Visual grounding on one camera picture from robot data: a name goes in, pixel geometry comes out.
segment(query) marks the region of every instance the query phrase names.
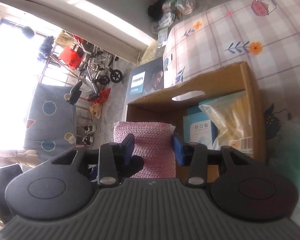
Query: red plastic bag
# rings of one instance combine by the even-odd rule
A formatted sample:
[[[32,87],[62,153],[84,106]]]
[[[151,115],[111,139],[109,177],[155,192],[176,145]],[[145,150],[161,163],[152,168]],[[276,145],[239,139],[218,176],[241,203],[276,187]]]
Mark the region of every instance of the red plastic bag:
[[[80,44],[80,42],[84,42],[84,39],[83,38],[80,38],[79,36],[77,35],[74,35],[72,34],[72,36],[74,37],[75,41],[77,42],[77,44]]]
[[[60,53],[59,59],[63,60],[63,62],[72,70],[77,69],[81,63],[81,58],[78,53],[69,46],[65,47]]]
[[[94,104],[97,104],[97,103],[101,104],[104,101],[106,101],[108,99],[108,97],[109,97],[110,90],[111,90],[111,88],[106,88],[106,89],[101,90],[99,98],[97,98],[96,100],[92,101],[92,103],[94,103]]]

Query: pink bubble wrap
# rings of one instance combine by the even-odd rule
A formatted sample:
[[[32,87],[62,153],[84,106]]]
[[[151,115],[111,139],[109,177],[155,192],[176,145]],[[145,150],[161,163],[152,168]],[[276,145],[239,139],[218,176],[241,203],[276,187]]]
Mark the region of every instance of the pink bubble wrap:
[[[113,138],[121,143],[128,133],[135,136],[133,155],[141,156],[145,162],[143,170],[132,178],[175,178],[176,161],[171,138],[175,127],[160,122],[118,122]]]

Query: window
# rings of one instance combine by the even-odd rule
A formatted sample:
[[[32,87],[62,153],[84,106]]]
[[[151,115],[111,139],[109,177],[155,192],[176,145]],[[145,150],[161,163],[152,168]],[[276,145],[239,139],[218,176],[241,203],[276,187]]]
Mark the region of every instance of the window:
[[[27,39],[0,22],[0,149],[22,149],[31,99],[44,64],[37,61],[44,36]]]
[[[63,48],[60,46],[56,46],[54,50],[54,54],[60,55],[60,53],[63,51]],[[68,70],[66,70],[64,67],[60,67],[59,65],[54,65],[53,63],[49,63],[47,68],[44,70],[43,78],[41,83],[46,85],[52,85],[52,86],[66,86],[67,80],[68,80]]]

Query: cardboard box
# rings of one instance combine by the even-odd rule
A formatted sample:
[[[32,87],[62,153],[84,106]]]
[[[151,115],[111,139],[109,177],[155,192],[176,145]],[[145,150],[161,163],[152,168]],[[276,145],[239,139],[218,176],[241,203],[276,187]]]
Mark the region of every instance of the cardboard box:
[[[183,116],[187,114],[187,108],[210,98],[242,90],[246,90],[252,120],[252,155],[254,159],[265,162],[266,136],[261,96],[257,81],[246,62],[233,63],[221,69],[200,74],[187,82],[136,99],[128,104],[125,120],[170,123],[176,127],[176,132],[183,134]],[[191,91],[202,91],[204,95],[184,101],[172,100]],[[177,166],[177,177],[184,181],[187,170],[187,167]],[[217,177],[217,174],[208,172],[208,180],[211,181],[213,176]]]
[[[208,149],[212,149],[216,134],[216,126],[204,112],[188,114],[183,117],[183,139],[185,142],[202,143]]]
[[[163,89],[163,79],[162,57],[131,70],[124,104]]]

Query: shoe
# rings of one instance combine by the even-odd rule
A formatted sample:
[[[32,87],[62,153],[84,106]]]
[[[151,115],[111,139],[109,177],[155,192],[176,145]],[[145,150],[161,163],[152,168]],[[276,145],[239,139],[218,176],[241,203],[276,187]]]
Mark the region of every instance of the shoe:
[[[83,127],[87,134],[92,134],[97,130],[96,125],[88,125]]]
[[[87,135],[86,137],[83,138],[82,142],[84,142],[86,145],[91,145],[93,143],[94,137]]]

